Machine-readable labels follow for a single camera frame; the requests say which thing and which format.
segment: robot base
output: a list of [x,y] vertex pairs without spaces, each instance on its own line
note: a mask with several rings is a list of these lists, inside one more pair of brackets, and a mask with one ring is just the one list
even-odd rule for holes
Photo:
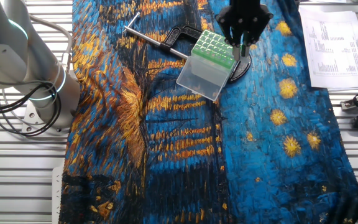
[[[35,131],[44,125],[44,124],[42,124],[42,123],[44,123],[44,121],[42,121],[41,118],[38,116],[38,113],[37,113],[34,105],[30,101],[27,104],[27,108],[25,110],[24,121],[26,121],[28,123],[33,123],[36,125],[28,125],[28,124],[23,123],[23,127],[22,127],[23,133],[29,133],[29,132]],[[46,132],[44,132],[38,136],[32,137],[32,138],[33,139],[56,139],[56,138],[66,139],[68,131],[69,131],[69,128],[61,128],[61,127],[52,126]]]

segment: cable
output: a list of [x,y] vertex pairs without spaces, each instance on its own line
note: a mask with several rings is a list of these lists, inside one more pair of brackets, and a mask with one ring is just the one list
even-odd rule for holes
[[26,96],[24,96],[23,98],[17,100],[14,103],[11,103],[10,105],[5,105],[5,106],[1,106],[0,107],[0,114],[1,113],[6,113],[6,112],[10,112],[12,110],[15,110],[17,108],[19,108],[20,106],[22,106],[38,89],[43,88],[43,87],[49,87],[46,84],[42,83],[39,86],[35,87],[30,93],[28,93]]
[[40,129],[38,129],[36,131],[29,132],[29,133],[22,133],[12,125],[12,123],[8,120],[8,118],[5,116],[5,114],[2,114],[2,116],[6,120],[7,124],[12,128],[12,130],[7,129],[3,124],[1,124],[1,122],[0,122],[0,127],[2,127],[3,130],[8,131],[10,133],[20,134],[21,136],[25,136],[25,137],[28,137],[28,138],[29,137],[34,137],[34,136],[37,136],[39,134],[42,134],[42,133],[46,132],[46,130],[48,130],[53,124],[55,124],[56,120],[58,119],[58,117],[60,115],[61,108],[62,108],[62,102],[60,101],[60,97],[59,97],[56,89],[54,89],[54,92],[51,91],[51,95],[52,95],[53,98],[57,98],[57,101],[54,101],[56,103],[55,103],[55,108],[54,108],[54,111],[53,111],[53,115],[52,115],[51,119],[43,127],[41,127]]
[[46,91],[50,91],[52,88],[56,88],[56,82],[57,82],[57,79],[59,78],[60,76],[60,63],[58,63],[58,69],[57,69],[57,74],[56,74],[56,78],[54,79],[53,83],[50,82],[50,81],[44,81],[44,80],[34,80],[34,81],[28,81],[28,82],[17,82],[17,83],[8,83],[8,82],[1,82],[0,81],[0,85],[9,85],[9,86],[19,86],[19,85],[28,85],[28,84],[33,84],[33,83],[46,83],[46,84],[51,84],[52,86],[49,87],[48,89],[46,90],[43,90],[41,91],[42,93],[43,92],[46,92]]
[[54,24],[52,22],[40,19],[40,18],[35,17],[33,15],[30,15],[30,19],[32,21],[39,22],[42,25],[51,27],[53,29],[56,29],[56,30],[59,30],[60,32],[62,32],[68,39],[68,45],[67,45],[67,49],[66,49],[65,53],[70,53],[71,52],[71,46],[73,45],[73,37],[70,35],[70,33],[67,30],[65,30],[63,27],[61,27],[61,26],[59,26],[57,24]]
[[[4,101],[5,101],[5,104],[7,105],[8,102],[7,102],[7,98],[6,98],[6,95],[5,95],[5,89],[2,89],[2,97],[4,98]],[[16,113],[15,111],[11,111],[11,113],[13,114],[13,116],[15,118],[17,118],[18,120],[22,121],[23,123],[27,124],[27,125],[41,125],[41,124],[45,124],[45,122],[43,123],[38,123],[38,124],[35,124],[35,123],[31,123],[31,122],[27,122],[25,121],[24,119],[20,118]]]

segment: metal rod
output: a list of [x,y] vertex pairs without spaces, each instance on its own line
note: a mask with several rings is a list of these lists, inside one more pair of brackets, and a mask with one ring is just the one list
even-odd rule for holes
[[[138,37],[140,37],[140,38],[142,38],[142,39],[144,39],[146,41],[149,41],[150,43],[156,45],[157,47],[159,47],[161,45],[160,42],[154,40],[153,38],[147,37],[146,35],[144,35],[144,34],[142,34],[140,32],[137,32],[136,30],[134,30],[134,29],[132,29],[132,28],[130,28],[128,26],[124,26],[124,28],[125,28],[126,31],[130,32],[131,34],[134,34],[134,35],[136,35],[136,36],[138,36]],[[174,55],[179,56],[179,57],[181,57],[181,58],[183,58],[185,60],[187,60],[187,58],[188,58],[187,55],[185,55],[185,54],[183,54],[183,53],[181,53],[181,52],[179,52],[179,51],[177,51],[175,49],[170,49],[169,52],[171,52]]]
[[140,12],[137,12],[136,13],[136,15],[135,15],[135,17],[129,22],[129,24],[128,24],[128,27],[131,27],[131,25],[135,22],[135,20],[138,18],[140,16]]

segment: clear plastic box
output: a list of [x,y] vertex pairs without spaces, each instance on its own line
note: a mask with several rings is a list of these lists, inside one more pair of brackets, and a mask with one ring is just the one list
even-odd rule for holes
[[177,84],[215,101],[226,85],[231,69],[216,65],[198,56],[188,57]]
[[183,67],[177,84],[215,101],[230,77],[235,61],[224,37],[204,30]]

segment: blue fabric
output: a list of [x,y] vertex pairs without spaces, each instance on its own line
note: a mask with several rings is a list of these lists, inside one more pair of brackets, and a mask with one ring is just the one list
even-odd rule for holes
[[[81,101],[68,137],[61,223],[355,223],[358,186],[328,92],[310,87],[292,0],[246,76],[217,102],[178,86],[184,61],[142,40],[188,24],[221,33],[228,1],[74,0]],[[191,44],[175,48],[190,54]]]

